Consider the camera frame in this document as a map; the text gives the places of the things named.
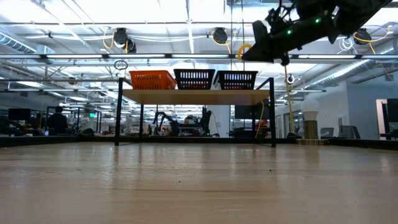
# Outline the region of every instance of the desk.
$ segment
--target desk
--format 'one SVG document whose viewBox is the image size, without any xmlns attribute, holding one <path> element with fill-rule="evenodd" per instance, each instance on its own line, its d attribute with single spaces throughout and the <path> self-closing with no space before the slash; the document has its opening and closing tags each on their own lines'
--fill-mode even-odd
<svg viewBox="0 0 398 224">
<path fill-rule="evenodd" d="M 257 90 L 123 90 L 123 82 L 131 85 L 128 80 L 119 79 L 118 108 L 116 111 L 115 146 L 120 142 L 120 120 L 123 97 L 141 104 L 140 127 L 143 125 L 144 105 L 256 105 L 269 98 L 271 146 L 276 146 L 275 133 L 275 96 L 274 79 L 268 78 Z M 269 90 L 260 90 L 265 84 Z M 255 118 L 252 118 L 252 130 L 255 131 Z"/>
</svg>

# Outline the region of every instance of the wooden shelf board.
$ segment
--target wooden shelf board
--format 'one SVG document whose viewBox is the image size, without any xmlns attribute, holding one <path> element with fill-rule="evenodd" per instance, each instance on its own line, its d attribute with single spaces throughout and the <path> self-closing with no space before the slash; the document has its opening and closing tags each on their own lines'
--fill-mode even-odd
<svg viewBox="0 0 398 224">
<path fill-rule="evenodd" d="M 144 105 L 255 105 L 269 90 L 123 90 L 123 96 Z"/>
</svg>

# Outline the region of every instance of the yellow cable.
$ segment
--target yellow cable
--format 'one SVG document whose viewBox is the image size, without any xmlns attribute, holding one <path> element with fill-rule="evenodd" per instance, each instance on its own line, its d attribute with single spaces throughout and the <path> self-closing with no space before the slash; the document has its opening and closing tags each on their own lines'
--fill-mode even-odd
<svg viewBox="0 0 398 224">
<path fill-rule="evenodd" d="M 261 118 L 262 118 L 262 114 L 264 113 L 264 102 L 261 100 L 262 103 L 262 110 L 261 110 L 261 116 L 260 116 L 260 121 L 259 121 L 259 127 L 257 128 L 257 132 L 256 132 L 256 138 L 257 135 L 259 134 L 259 130 L 260 130 L 260 126 L 261 126 Z"/>
<path fill-rule="evenodd" d="M 231 54 L 231 49 L 229 49 L 229 46 L 227 45 L 226 48 L 228 49 L 229 54 Z"/>
<path fill-rule="evenodd" d="M 238 50 L 238 59 L 239 59 L 239 60 L 242 59 L 242 51 L 243 51 L 246 47 L 251 48 L 251 45 L 250 45 L 250 44 L 245 44 L 245 45 L 242 45 L 242 46 L 239 48 L 239 50 Z"/>
<path fill-rule="evenodd" d="M 389 32 L 389 31 L 390 31 L 390 27 L 388 27 L 388 30 L 387 30 L 385 36 L 384 36 L 384 37 L 381 37 L 381 38 L 379 38 L 379 39 L 377 39 L 377 40 L 363 40 L 363 39 L 360 39 L 360 38 L 358 38 L 358 37 L 355 36 L 355 35 L 357 34 L 357 32 L 354 33 L 354 36 L 353 36 L 353 37 L 354 37 L 355 39 L 357 39 L 357 40 L 362 41 L 362 42 L 373 43 L 373 42 L 377 42 L 377 41 L 379 41 L 379 40 L 382 40 L 382 39 L 386 38 L 386 37 L 388 36 L 388 32 Z"/>
<path fill-rule="evenodd" d="M 287 67 L 286 66 L 285 66 L 285 85 L 286 85 L 286 93 L 287 93 L 287 102 L 289 104 L 290 132 L 294 133 L 293 110 L 292 110 L 292 102 L 290 100 L 289 85 L 287 84 Z"/>
<path fill-rule="evenodd" d="M 104 38 L 102 39 L 102 43 L 104 44 L 104 46 L 107 48 L 107 49 L 111 49 L 112 47 L 113 47 L 113 40 L 114 40 L 114 32 L 112 33 L 112 43 L 111 43 L 111 46 L 109 47 L 108 45 L 106 45 L 106 43 L 105 43 L 105 35 L 106 35 L 106 30 L 107 30 L 108 28 L 105 28 L 105 31 L 104 31 Z"/>
<path fill-rule="evenodd" d="M 369 46 L 371 47 L 371 50 L 373 52 L 373 54 L 376 54 L 376 51 L 373 48 L 372 43 L 369 43 Z M 387 70 L 384 68 L 382 63 L 379 63 L 381 65 L 381 67 L 383 68 L 383 72 L 390 78 L 390 80 L 392 80 L 392 77 L 390 76 L 390 74 L 387 72 Z"/>
</svg>

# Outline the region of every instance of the wooden table surface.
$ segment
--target wooden table surface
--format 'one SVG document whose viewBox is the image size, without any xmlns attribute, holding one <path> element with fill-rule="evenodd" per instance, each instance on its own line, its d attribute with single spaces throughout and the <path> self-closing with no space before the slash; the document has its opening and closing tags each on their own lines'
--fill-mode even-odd
<svg viewBox="0 0 398 224">
<path fill-rule="evenodd" d="M 248 144 L 0 149 L 0 223 L 398 223 L 398 152 Z"/>
<path fill-rule="evenodd" d="M 269 90 L 123 90 L 123 96 L 144 105 L 255 105 Z"/>
</svg>

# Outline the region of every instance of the cable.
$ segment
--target cable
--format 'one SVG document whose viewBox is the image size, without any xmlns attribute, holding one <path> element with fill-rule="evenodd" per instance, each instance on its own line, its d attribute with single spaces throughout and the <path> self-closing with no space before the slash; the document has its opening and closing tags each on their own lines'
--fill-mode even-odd
<svg viewBox="0 0 398 224">
<path fill-rule="evenodd" d="M 369 43 L 369 46 L 371 47 L 371 50 L 373 52 L 373 54 L 376 54 L 376 51 L 374 50 L 372 43 Z M 383 72 L 390 78 L 390 80 L 392 80 L 392 77 L 390 76 L 390 74 L 387 72 L 387 70 L 384 68 L 382 63 L 379 63 L 381 65 L 381 67 L 383 68 Z"/>
<path fill-rule="evenodd" d="M 251 45 L 250 44 L 245 44 L 245 45 L 242 45 L 240 48 L 239 48 L 239 50 L 238 50 L 238 59 L 242 59 L 242 51 L 246 48 L 246 47 L 249 47 L 249 48 L 251 48 Z"/>
<path fill-rule="evenodd" d="M 287 84 L 287 67 L 286 66 L 285 66 L 285 85 L 286 85 L 286 93 L 287 93 L 287 102 L 289 104 L 290 132 L 293 132 L 294 131 L 293 111 L 292 111 L 292 102 L 290 100 L 289 85 Z"/>
<path fill-rule="evenodd" d="M 242 8 L 242 36 L 243 36 L 243 45 L 244 45 L 244 16 L 243 16 L 243 0 L 241 0 L 241 8 Z"/>
<path fill-rule="evenodd" d="M 214 117 L 214 123 L 216 124 L 217 133 L 220 134 L 220 133 L 218 132 L 217 121 L 216 121 L 216 115 L 214 115 L 213 112 L 211 112 L 211 114 L 212 114 L 213 117 Z"/>
<path fill-rule="evenodd" d="M 262 103 L 262 110 L 261 110 L 261 116 L 260 116 L 260 121 L 259 121 L 259 127 L 257 128 L 257 132 L 256 132 L 256 138 L 257 138 L 257 135 L 259 134 L 259 130 L 260 130 L 260 126 L 261 126 L 261 118 L 262 118 L 262 115 L 264 114 L 264 102 L 261 100 L 261 103 Z"/>
<path fill-rule="evenodd" d="M 379 39 L 377 39 L 377 40 L 363 40 L 363 39 L 360 39 L 360 38 L 358 38 L 358 37 L 356 37 L 355 35 L 357 34 L 357 32 L 355 32 L 354 33 L 354 38 L 355 39 L 357 39 L 357 40 L 360 40 L 360 41 L 362 41 L 362 42 L 366 42 L 366 43 L 374 43 L 374 42 L 377 42 L 377 41 L 379 41 L 379 40 L 382 40 L 382 39 L 385 39 L 387 36 L 388 36 L 388 32 L 390 31 L 390 27 L 388 27 L 388 31 L 386 32 L 386 34 L 384 35 L 384 37 L 381 37 L 381 38 L 379 38 Z"/>
<path fill-rule="evenodd" d="M 105 28 L 104 37 L 103 37 L 103 39 L 102 39 L 102 43 L 104 44 L 104 46 L 105 46 L 107 49 L 111 49 L 111 48 L 113 47 L 114 32 L 113 32 L 113 34 L 112 34 L 112 43 L 111 43 L 111 46 L 109 47 L 109 46 L 106 45 L 106 43 L 105 43 L 105 34 L 106 34 L 106 31 L 107 31 L 107 30 L 108 30 L 108 28 Z"/>
</svg>

